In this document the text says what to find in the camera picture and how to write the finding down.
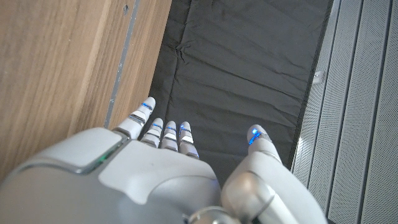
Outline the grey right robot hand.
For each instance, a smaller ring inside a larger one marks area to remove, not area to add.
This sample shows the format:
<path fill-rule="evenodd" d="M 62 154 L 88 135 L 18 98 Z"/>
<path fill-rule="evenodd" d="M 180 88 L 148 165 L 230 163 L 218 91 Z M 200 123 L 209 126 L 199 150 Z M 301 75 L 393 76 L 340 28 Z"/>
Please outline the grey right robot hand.
<path fill-rule="evenodd" d="M 223 185 L 189 123 L 155 119 L 147 98 L 114 129 L 91 128 L 43 150 L 1 183 L 2 223 L 326 223 L 260 125 Z"/>

